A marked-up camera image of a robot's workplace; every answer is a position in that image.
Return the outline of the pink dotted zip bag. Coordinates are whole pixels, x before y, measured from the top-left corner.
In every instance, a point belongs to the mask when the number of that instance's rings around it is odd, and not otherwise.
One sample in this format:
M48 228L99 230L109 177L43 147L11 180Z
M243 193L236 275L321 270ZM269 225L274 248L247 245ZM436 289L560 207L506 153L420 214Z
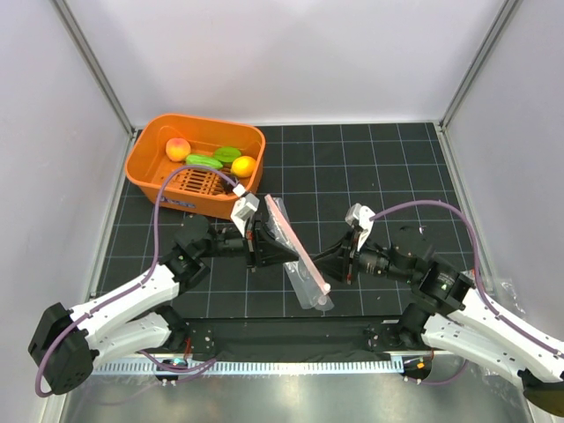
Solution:
M324 280L292 229L283 200L266 195L264 201L270 215L268 228L274 238L297 255L295 259L285 262L284 268L301 307L320 311L333 309L331 285Z

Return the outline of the yellow orange toy fruit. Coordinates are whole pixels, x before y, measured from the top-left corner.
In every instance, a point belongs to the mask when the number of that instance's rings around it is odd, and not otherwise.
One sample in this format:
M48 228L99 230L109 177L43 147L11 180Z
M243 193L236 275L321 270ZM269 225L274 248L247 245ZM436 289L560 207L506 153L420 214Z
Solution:
M255 171L256 160L250 156L240 156L231 165L231 173L237 178L249 178Z

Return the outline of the long green toy vegetable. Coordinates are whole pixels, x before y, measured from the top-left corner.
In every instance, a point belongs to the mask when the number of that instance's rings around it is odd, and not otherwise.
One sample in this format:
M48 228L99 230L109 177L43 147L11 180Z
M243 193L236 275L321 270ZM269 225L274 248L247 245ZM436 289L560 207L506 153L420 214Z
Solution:
M221 170L224 165L220 160L213 158L212 156L207 156L203 154L189 154L185 159L186 165L196 165L196 166L204 166L204 167L211 167L213 169Z

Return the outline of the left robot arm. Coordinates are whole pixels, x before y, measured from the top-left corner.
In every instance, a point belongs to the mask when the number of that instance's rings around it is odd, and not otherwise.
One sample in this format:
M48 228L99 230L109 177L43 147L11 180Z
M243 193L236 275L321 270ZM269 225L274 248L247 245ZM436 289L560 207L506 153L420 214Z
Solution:
M187 217L171 250L130 282L98 299L66 308L47 308L28 352L38 367L39 397L77 388L92 371L112 360L163 348L180 351L190 339L189 324L169 302L195 288L210 272L210 257L241 257L260 268L298 260L299 239L287 222L255 215L242 228L216 231L204 216Z

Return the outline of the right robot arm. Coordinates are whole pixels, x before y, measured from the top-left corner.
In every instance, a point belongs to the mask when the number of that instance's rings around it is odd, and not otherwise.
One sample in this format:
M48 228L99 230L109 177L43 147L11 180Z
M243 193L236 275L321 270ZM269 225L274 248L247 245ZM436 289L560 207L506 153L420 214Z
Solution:
M313 260L323 274L351 284L359 274L406 283L412 303L392 337L486 367L554 416L563 414L563 344L478 290L477 282L434 252L418 229L403 226L384 248L352 229Z

